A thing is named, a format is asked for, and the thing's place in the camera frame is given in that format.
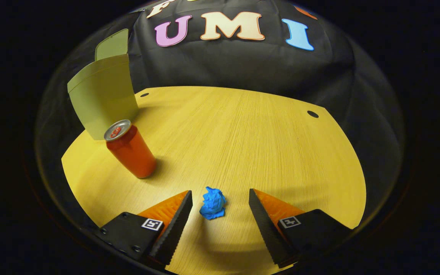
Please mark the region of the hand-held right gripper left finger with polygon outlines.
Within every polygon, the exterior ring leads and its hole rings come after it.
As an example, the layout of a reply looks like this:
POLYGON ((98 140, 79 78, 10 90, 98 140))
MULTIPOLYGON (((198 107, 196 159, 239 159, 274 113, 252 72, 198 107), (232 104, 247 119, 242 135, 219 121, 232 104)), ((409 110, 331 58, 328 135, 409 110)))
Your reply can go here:
POLYGON ((121 254, 154 269, 169 265, 193 206, 185 190, 140 212, 122 212, 99 228, 99 239, 121 254))

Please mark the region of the black backdrop cloth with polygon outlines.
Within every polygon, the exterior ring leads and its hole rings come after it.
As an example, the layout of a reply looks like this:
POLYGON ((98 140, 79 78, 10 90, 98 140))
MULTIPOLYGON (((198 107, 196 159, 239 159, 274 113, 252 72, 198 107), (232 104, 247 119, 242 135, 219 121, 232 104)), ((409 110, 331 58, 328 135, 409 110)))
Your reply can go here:
POLYGON ((372 202, 393 190, 404 159, 404 119, 386 75, 360 45, 325 18, 310 19, 284 0, 179 0, 156 20, 150 7, 120 16, 70 52, 42 95, 35 152, 47 182, 63 185, 61 157, 84 127, 67 83, 94 59, 99 42, 130 30, 128 54, 136 92, 149 87, 217 86, 286 96, 326 108, 360 160, 372 202), (200 40, 203 12, 262 15, 261 42, 200 40))

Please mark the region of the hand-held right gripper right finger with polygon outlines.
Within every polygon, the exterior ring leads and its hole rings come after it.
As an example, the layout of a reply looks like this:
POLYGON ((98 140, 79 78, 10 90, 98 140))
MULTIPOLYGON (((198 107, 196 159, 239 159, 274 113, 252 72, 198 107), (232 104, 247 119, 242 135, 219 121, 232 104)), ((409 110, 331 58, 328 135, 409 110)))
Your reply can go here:
POLYGON ((352 233, 321 209, 303 211, 257 189, 249 190, 249 206, 279 268, 316 259, 340 246, 352 233))

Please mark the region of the wooden desktop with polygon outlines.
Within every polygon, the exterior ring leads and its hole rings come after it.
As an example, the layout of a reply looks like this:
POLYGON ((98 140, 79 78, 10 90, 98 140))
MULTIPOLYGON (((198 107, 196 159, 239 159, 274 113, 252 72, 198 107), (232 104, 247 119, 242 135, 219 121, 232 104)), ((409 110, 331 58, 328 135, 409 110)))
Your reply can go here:
POLYGON ((136 94, 134 120, 157 159, 147 179, 133 176, 105 141, 82 132, 61 158, 72 193, 102 227, 180 192, 193 206, 166 270, 179 275, 270 275, 278 266, 249 207, 257 189, 350 229, 366 205, 361 162, 328 111, 287 97, 219 87, 178 86, 136 94), (206 187, 226 197, 225 216, 200 214, 206 187))

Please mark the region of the red pop can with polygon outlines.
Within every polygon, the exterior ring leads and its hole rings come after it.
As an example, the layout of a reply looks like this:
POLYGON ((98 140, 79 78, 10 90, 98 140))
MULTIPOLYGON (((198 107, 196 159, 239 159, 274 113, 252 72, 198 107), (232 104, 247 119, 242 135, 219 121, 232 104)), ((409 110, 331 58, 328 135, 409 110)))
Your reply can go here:
POLYGON ((157 160, 130 120, 119 120, 110 125, 104 140, 112 155, 138 179, 154 173, 157 160))

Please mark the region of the cream desktop garbage bin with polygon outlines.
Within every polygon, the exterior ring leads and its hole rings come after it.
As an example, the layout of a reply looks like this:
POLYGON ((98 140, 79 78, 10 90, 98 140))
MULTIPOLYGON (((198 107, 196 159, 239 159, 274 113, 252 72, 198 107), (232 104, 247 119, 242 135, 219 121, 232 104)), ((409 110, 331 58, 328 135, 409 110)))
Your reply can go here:
POLYGON ((105 38, 95 48, 94 61, 68 82, 71 104, 86 132, 102 140, 110 125, 134 120, 139 112, 129 68, 129 30, 105 38))

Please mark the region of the blue paper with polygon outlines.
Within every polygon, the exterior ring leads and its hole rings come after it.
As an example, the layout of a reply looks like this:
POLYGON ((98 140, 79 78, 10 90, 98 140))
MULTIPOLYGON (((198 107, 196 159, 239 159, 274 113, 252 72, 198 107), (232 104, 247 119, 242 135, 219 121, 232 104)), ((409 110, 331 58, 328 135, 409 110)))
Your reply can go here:
POLYGON ((221 190, 206 187, 207 192, 203 194, 203 205, 200 208, 200 214, 207 220, 213 220, 225 216, 226 197, 221 190))

